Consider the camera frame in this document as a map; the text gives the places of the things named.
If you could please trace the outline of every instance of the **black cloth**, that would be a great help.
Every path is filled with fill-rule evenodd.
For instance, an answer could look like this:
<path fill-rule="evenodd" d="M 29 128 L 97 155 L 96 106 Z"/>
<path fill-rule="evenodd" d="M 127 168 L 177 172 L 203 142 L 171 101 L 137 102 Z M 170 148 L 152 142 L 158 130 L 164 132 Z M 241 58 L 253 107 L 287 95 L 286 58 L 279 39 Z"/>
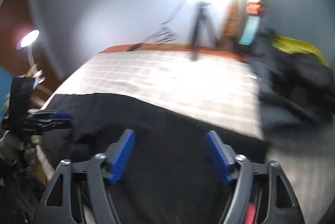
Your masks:
<path fill-rule="evenodd" d="M 229 191 L 204 146 L 216 130 L 236 153 L 264 162 L 268 145 L 236 132 L 116 94 L 55 95 L 48 109 L 71 114 L 73 130 L 45 133 L 42 148 L 55 168 L 88 160 L 126 128 L 135 146 L 121 181 L 109 188 L 121 223 L 217 223 Z"/>
<path fill-rule="evenodd" d="M 331 122 L 335 112 L 333 71 L 314 54 L 285 53 L 272 46 L 271 34 L 258 34 L 249 63 L 257 75 L 265 136 Z"/>
<path fill-rule="evenodd" d="M 24 171 L 0 162 L 0 223 L 26 224 L 32 221 L 45 185 L 28 168 Z"/>

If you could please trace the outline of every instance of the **cable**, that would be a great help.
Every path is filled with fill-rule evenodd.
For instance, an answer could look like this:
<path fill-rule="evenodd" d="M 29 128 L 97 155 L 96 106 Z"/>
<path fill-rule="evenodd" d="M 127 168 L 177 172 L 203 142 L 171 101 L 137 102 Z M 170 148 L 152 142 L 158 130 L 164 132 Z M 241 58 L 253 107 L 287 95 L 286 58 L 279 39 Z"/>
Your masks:
<path fill-rule="evenodd" d="M 152 39 L 154 39 L 154 42 L 156 43 L 161 43 L 160 45 L 167 43 L 169 41 L 176 40 L 178 38 L 178 34 L 173 32 L 171 28 L 167 26 L 167 24 L 172 22 L 176 18 L 176 16 L 181 11 L 185 3 L 186 3 L 186 0 L 179 0 L 178 4 L 173 9 L 170 16 L 164 22 L 160 24 L 160 29 L 157 32 L 153 33 L 151 36 L 147 37 L 141 43 L 137 43 L 133 45 L 132 47 L 130 47 L 128 51 L 131 52 L 131 51 L 140 49 L 144 43 Z"/>
<path fill-rule="evenodd" d="M 28 61 L 29 61 L 30 68 L 33 68 L 35 62 L 34 62 L 34 57 L 32 56 L 32 46 L 31 46 L 31 44 L 28 45 L 28 47 L 27 47 L 27 55 L 28 55 Z"/>
<path fill-rule="evenodd" d="M 53 94 L 53 92 L 51 90 L 49 90 L 48 88 L 46 88 L 46 87 L 44 87 L 44 86 L 42 86 L 40 84 L 38 84 L 36 86 L 36 88 L 39 89 L 39 90 L 41 90 L 41 91 L 43 91 L 43 92 L 45 92 L 48 96 L 52 96 L 52 94 Z"/>

